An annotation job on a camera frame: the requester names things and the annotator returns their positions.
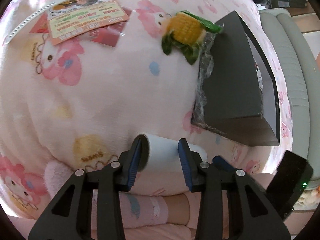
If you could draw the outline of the white cylindrical tube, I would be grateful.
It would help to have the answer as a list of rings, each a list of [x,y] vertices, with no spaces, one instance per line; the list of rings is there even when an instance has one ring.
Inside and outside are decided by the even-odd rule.
[[[178,141],[146,133],[137,138],[141,142],[139,172],[182,172]]]

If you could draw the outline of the orange babi flyer card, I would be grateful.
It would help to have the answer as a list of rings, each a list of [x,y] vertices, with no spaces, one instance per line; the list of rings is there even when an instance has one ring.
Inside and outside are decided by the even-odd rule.
[[[129,15],[116,0],[82,7],[48,21],[51,42],[60,44],[104,26],[127,21]]]

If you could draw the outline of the black Daphne shoe box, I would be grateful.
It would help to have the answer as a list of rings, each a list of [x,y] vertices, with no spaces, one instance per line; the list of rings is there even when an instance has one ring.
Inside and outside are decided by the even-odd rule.
[[[211,53],[214,68],[203,90],[204,129],[247,146],[279,146],[276,79],[248,25],[236,12],[217,21]]]

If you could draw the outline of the pink cartoon blanket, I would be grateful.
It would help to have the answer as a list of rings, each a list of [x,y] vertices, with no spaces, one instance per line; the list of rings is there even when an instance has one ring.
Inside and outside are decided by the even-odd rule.
[[[20,217],[37,219],[49,203],[51,161],[93,171],[139,133],[186,138],[252,174],[274,172],[292,147],[284,74],[252,0],[117,1],[131,15],[115,46],[93,42],[97,30],[54,46],[39,19],[1,44],[1,198]],[[243,146],[191,124],[199,66],[161,48],[163,22],[181,10],[212,22],[236,11],[250,27],[276,77],[278,147]]]

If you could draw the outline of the grey padded headboard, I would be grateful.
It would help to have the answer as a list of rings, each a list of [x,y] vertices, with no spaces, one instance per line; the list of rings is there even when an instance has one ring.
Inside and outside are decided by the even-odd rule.
[[[263,31],[274,47],[287,87],[292,120],[292,150],[307,159],[319,186],[319,68],[312,51],[285,9],[260,11]]]

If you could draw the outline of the plush corn toy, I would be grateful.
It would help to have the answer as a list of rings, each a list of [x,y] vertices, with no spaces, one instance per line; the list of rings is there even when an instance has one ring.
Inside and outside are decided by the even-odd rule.
[[[175,47],[181,51],[186,61],[193,65],[199,58],[207,34],[210,40],[223,31],[223,26],[186,10],[177,12],[164,22],[161,46],[165,55],[170,55]]]

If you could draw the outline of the red packet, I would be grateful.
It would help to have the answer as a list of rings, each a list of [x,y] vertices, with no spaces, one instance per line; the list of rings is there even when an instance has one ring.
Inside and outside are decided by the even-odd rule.
[[[122,7],[122,8],[129,16],[131,15],[132,11],[130,9],[127,9],[126,7]],[[48,29],[48,21],[60,15],[56,15],[53,17],[53,16],[50,16],[47,12],[44,13],[44,15],[42,15],[36,21],[30,33],[31,34],[48,34],[51,40],[50,32]],[[118,43],[119,38],[123,35],[123,30],[125,25],[127,24],[127,21],[112,24],[109,26],[104,26],[98,29],[94,29],[92,31],[86,32],[74,38],[115,47],[116,44]]]

